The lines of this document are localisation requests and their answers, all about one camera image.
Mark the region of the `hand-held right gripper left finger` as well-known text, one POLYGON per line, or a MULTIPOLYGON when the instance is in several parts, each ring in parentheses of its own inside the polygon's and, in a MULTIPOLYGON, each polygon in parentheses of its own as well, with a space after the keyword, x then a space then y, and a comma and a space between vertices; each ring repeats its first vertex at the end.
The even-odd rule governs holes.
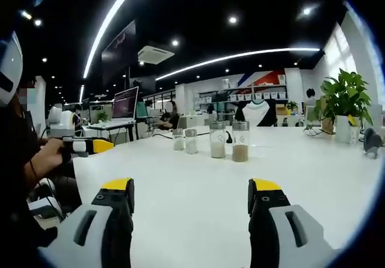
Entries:
POLYGON ((105 183, 90 204, 79 206, 39 253, 49 267, 130 267, 134 179, 105 183))

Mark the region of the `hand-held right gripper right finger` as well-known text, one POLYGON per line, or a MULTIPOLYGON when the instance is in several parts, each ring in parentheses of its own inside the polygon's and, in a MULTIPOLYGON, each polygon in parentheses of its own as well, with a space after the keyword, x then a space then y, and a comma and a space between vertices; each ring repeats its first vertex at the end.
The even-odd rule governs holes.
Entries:
POLYGON ((272 181, 248 181, 248 214, 251 267, 328 267, 339 253, 323 226, 272 181))

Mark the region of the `person's left hand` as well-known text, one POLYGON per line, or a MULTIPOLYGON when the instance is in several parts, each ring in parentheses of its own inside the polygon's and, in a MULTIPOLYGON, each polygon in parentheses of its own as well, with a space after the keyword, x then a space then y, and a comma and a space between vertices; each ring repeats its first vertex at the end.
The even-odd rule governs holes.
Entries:
POLYGON ((44 176, 53 169, 70 161, 71 154, 65 142, 52 138, 40 149, 37 156, 37 170, 40 176, 44 176))

